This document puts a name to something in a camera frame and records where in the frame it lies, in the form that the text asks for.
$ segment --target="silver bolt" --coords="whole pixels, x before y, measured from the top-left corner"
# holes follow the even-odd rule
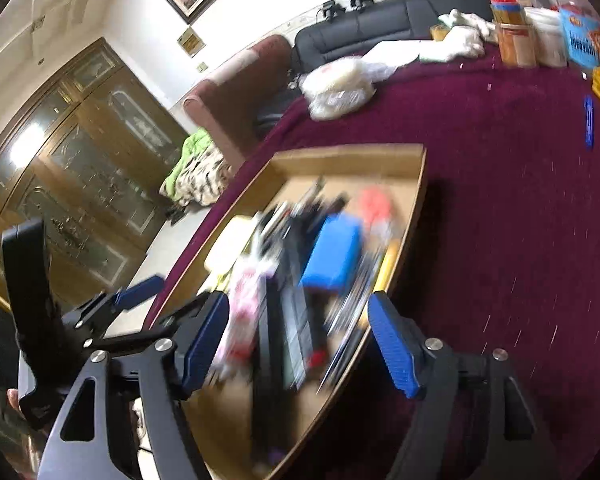
[[[496,361],[506,361],[507,359],[509,359],[509,354],[506,350],[503,350],[502,348],[496,348],[493,351],[493,358],[496,359]]]
[[[92,363],[99,363],[107,356],[107,353],[104,350],[96,350],[93,354],[91,354]]]
[[[167,339],[166,337],[158,339],[158,341],[155,342],[155,349],[158,352],[166,352],[167,350],[170,350],[172,346],[173,341],[171,339]]]
[[[424,342],[424,346],[429,350],[440,350],[442,348],[442,341],[437,337],[430,337]]]

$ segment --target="purple tablecloth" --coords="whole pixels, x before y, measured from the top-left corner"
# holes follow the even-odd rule
[[[295,102],[206,216],[145,323],[277,151],[423,143],[429,186],[395,301],[457,351],[507,349],[548,423],[564,478],[576,478],[600,448],[600,102],[588,151],[589,93],[577,72],[510,70],[490,48],[477,61],[406,67],[340,120],[313,122]],[[412,405],[376,354],[372,346],[318,432],[322,443],[306,448],[292,476],[388,471]]]

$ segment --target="brown armrest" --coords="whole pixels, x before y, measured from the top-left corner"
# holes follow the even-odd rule
[[[257,110],[285,88],[290,67],[286,38],[269,36],[233,56],[185,98],[187,115],[209,132],[234,173],[259,143]]]

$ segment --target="green blanket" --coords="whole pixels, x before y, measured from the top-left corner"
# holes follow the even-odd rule
[[[162,185],[163,189],[167,192],[168,197],[174,202],[178,199],[175,195],[176,179],[180,176],[182,168],[184,168],[184,165],[192,157],[196,157],[203,153],[211,143],[211,137],[204,128],[198,128],[197,131],[185,139],[182,145],[182,156]]]

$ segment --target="white plastic bag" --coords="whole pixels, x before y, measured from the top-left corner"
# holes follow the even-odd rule
[[[383,64],[367,64],[360,57],[343,57],[322,65],[300,81],[302,94],[309,101],[309,115],[315,121],[328,121],[358,110],[376,92],[372,82],[394,71]]]

